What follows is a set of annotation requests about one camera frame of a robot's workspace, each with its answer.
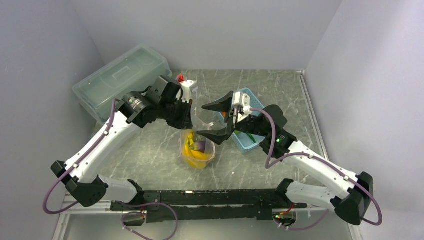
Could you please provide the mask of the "light blue plastic basket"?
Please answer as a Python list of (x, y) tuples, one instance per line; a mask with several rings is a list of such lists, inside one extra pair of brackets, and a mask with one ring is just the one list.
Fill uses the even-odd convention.
[[(264, 105), (258, 100), (255, 94), (247, 87), (241, 88), (238, 90), (239, 92), (243, 92), (250, 96), (250, 106), (255, 109), (264, 109)], [(256, 143), (253, 143), (246, 133), (234, 132), (231, 135), (232, 140), (239, 148), (242, 154), (245, 154), (253, 149), (256, 149), (260, 146), (260, 142), (262, 142), (265, 137), (252, 134), (256, 140)]]

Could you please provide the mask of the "dark purple eggplant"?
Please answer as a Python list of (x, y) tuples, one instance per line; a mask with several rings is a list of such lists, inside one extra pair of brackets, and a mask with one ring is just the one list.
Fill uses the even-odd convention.
[(204, 153), (206, 151), (206, 141), (196, 141), (190, 147), (193, 151)]

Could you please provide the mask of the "green chili pepper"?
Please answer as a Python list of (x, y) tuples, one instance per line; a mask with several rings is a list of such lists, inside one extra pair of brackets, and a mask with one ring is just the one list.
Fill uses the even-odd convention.
[(250, 133), (245, 133), (248, 137), (249, 137), (249, 139), (255, 144), (255, 143), (257, 143), (257, 141), (256, 141), (256, 139), (255, 139), (255, 137), (252, 135), (252, 134), (250, 134)]

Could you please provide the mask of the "clear zip top bag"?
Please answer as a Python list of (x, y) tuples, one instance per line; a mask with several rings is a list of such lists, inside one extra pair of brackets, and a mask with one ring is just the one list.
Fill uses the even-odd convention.
[(189, 167), (204, 169), (214, 160), (217, 147), (211, 140), (199, 135), (198, 131), (211, 130), (215, 125), (214, 116), (202, 109), (200, 100), (194, 100), (191, 120), (193, 127), (180, 133), (180, 157)]

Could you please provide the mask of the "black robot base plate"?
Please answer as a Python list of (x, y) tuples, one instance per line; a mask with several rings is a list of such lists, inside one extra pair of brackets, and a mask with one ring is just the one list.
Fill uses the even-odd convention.
[(306, 204), (292, 203), (274, 189), (145, 191), (143, 197), (143, 201), (126, 205), (114, 201), (110, 209), (143, 212), (148, 223), (161, 223), (175, 219), (270, 221), (279, 211), (290, 207), (306, 208)]

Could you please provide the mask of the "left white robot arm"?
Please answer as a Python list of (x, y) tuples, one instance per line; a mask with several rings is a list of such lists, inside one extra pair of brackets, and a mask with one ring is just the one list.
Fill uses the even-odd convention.
[(52, 172), (58, 180), (48, 190), (43, 208), (53, 189), (63, 183), (77, 204), (91, 207), (101, 200), (124, 203), (137, 210), (144, 203), (143, 189), (131, 179), (116, 180), (100, 175), (105, 162), (136, 132), (156, 120), (164, 120), (175, 129), (192, 128), (191, 91), (180, 88), (158, 90), (150, 88), (146, 94), (131, 91), (120, 100), (114, 100), (111, 115), (105, 125), (77, 154), (67, 161), (56, 161)]

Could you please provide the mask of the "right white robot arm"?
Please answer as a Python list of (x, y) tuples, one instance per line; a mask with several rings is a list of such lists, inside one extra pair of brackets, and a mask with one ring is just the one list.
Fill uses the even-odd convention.
[(366, 221), (370, 204), (376, 204), (372, 176), (366, 172), (354, 173), (324, 159), (287, 132), (284, 129), (287, 119), (279, 106), (254, 108), (247, 94), (231, 91), (202, 108), (224, 114), (226, 126), (219, 130), (200, 130), (199, 135), (217, 145), (236, 131), (261, 136), (259, 145), (267, 155), (266, 169), (287, 163), (319, 181), (320, 186), (314, 186), (284, 179), (275, 190), (275, 200), (280, 207), (308, 204), (332, 211), (354, 226)]

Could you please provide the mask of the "yellow banana bunch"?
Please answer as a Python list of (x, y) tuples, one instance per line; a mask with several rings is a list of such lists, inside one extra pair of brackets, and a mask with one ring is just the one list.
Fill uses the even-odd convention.
[[(199, 141), (206, 141), (205, 152), (191, 149), (191, 145)], [(198, 136), (192, 129), (181, 133), (180, 143), (182, 159), (192, 168), (204, 169), (215, 156), (214, 145), (209, 140)]]

